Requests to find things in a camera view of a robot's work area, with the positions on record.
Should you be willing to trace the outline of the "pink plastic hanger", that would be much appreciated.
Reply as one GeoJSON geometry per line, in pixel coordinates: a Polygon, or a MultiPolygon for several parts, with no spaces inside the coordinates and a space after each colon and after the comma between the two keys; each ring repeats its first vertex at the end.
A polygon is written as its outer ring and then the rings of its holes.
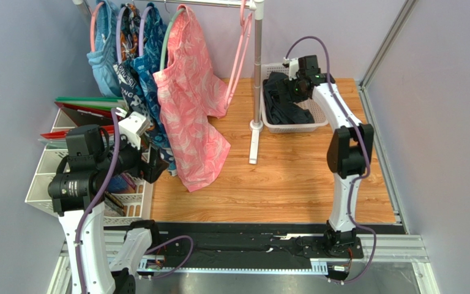
{"type": "Polygon", "coordinates": [[[239,43],[234,58],[234,64],[231,71],[228,87],[225,95],[225,110],[229,108],[229,105],[236,92],[237,85],[241,76],[242,68],[244,66],[245,55],[247,54],[247,48],[249,39],[252,31],[252,18],[253,13],[250,12],[248,15],[245,14],[246,1],[241,1],[239,20],[241,26],[241,33],[239,43]]]}

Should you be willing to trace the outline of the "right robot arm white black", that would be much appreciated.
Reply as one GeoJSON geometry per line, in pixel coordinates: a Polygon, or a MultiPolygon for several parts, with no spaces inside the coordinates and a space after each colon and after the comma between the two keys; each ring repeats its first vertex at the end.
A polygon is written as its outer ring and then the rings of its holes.
{"type": "Polygon", "coordinates": [[[327,165],[334,176],[334,200],[322,248],[338,257],[357,245],[357,195],[362,179],[370,174],[374,128],[352,113],[330,75],[298,73],[290,82],[291,94],[313,100],[333,131],[327,165]]]}

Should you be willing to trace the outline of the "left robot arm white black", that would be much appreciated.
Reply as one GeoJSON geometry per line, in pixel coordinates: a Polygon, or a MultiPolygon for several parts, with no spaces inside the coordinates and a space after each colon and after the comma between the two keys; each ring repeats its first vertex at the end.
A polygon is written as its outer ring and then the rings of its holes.
{"type": "Polygon", "coordinates": [[[104,128],[90,124],[68,131],[68,153],[48,185],[69,247],[73,293],[133,293],[135,275],[143,255],[160,243],[153,220],[132,222],[114,260],[106,255],[104,234],[105,193],[114,176],[131,173],[152,184],[168,164],[159,150],[149,148],[143,157],[137,131],[115,126],[110,137],[104,128]]]}

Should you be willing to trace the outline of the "dark navy shorts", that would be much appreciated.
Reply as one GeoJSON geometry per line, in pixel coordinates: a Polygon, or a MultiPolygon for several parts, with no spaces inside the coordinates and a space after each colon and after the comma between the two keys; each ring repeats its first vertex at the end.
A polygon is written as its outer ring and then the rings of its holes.
{"type": "Polygon", "coordinates": [[[292,102],[282,102],[276,83],[288,78],[287,74],[271,72],[263,81],[266,118],[271,125],[313,124],[313,115],[292,102]]]}

